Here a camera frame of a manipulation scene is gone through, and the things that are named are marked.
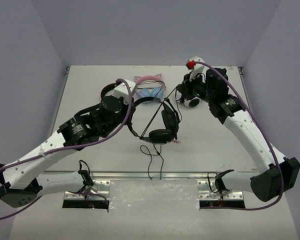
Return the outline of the red black headphones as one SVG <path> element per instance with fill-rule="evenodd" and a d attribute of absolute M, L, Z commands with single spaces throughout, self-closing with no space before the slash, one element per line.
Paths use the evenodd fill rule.
<path fill-rule="evenodd" d="M 102 99 L 103 97 L 106 96 L 107 93 L 109 93 L 110 91 L 114 90 L 114 88 L 117 85 L 115 83 L 110 83 L 108 85 L 106 85 L 100 92 L 100 98 Z"/>

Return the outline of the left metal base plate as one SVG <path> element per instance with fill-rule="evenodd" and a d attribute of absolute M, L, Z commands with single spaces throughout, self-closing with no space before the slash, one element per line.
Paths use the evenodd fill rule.
<path fill-rule="evenodd" d="M 89 201 L 103 201 L 105 199 L 109 200 L 110 193 L 110 180 L 97 179 L 94 180 L 94 185 L 91 188 L 90 192 L 86 195 L 72 193 L 66 191 L 64 193 L 64 200 L 89 200 Z"/>

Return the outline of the white black striped headphones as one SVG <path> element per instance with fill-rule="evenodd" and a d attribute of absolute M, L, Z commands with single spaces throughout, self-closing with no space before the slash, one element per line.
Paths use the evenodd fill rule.
<path fill-rule="evenodd" d="M 175 101 L 177 103 L 181 103 L 188 108 L 196 107 L 200 102 L 201 99 L 199 97 L 192 97 L 191 99 L 186 99 L 178 90 L 175 94 Z"/>

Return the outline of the black headset with microphone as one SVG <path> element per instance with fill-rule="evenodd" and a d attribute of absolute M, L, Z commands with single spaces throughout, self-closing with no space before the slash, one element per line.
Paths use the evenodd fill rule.
<path fill-rule="evenodd" d="M 149 122 L 145 126 L 143 132 L 141 134 L 138 134 L 133 129 L 133 116 L 135 111 L 137 110 L 137 107 L 143 103 L 157 103 L 158 108 L 153 114 L 153 116 L 150 118 Z M 161 119 L 162 119 L 162 126 L 161 128 L 156 128 L 153 130 L 150 130 L 147 133 L 147 130 L 153 123 L 155 117 L 158 115 L 160 111 Z M 138 138 L 141 141 L 147 142 L 152 145 L 165 145 L 173 140 L 178 139 L 178 132 L 179 132 L 179 124 L 181 122 L 180 116 L 178 111 L 174 108 L 173 104 L 171 103 L 170 99 L 168 97 L 165 97 L 164 99 L 160 100 L 157 97 L 144 97 L 136 100 L 132 104 L 131 113 L 129 115 L 129 118 L 127 120 L 127 127 L 129 131 L 132 133 L 132 135 L 136 138 Z"/>

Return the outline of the blue pink cat-ear headphones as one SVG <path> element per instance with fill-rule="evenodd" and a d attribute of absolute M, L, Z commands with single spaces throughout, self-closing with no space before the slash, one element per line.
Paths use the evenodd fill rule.
<path fill-rule="evenodd" d="M 137 85 L 135 92 L 138 99 L 145 97 L 155 97 L 160 100 L 164 98 L 166 84 L 161 73 L 156 75 L 135 76 Z"/>

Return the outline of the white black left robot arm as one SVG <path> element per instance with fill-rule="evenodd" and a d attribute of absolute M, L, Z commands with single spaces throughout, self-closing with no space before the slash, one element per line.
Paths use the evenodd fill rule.
<path fill-rule="evenodd" d="M 45 171 L 58 161 L 118 133 L 127 121 L 131 104 L 131 98 L 105 96 L 100 103 L 76 113 L 25 156 L 9 164 L 0 164 L 0 200 L 12 208 L 19 208 L 43 195 L 89 193 L 94 182 L 88 170 L 79 168 L 58 174 Z"/>

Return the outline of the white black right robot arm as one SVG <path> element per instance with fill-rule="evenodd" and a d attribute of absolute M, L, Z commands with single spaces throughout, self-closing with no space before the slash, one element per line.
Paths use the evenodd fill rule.
<path fill-rule="evenodd" d="M 208 104 L 210 113 L 225 126 L 252 158 L 257 173 L 246 175 L 233 169 L 216 174 L 214 185 L 219 194 L 233 189 L 252 192 L 262 202 L 290 190 L 296 182 L 300 162 L 287 158 L 267 144 L 261 130 L 242 101 L 229 93 L 225 68 L 192 70 L 176 88 L 176 101 L 195 107 L 200 101 Z"/>

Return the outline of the aluminium table edge rail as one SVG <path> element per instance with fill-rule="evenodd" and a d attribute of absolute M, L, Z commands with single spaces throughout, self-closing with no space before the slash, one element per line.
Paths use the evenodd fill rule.
<path fill-rule="evenodd" d="M 147 171 L 92 171 L 90 175 L 96 179 L 150 179 L 161 178 L 162 179 L 201 179 L 208 175 L 209 171 L 193 171 L 193 172 L 172 172 L 163 171 L 150 172 Z"/>

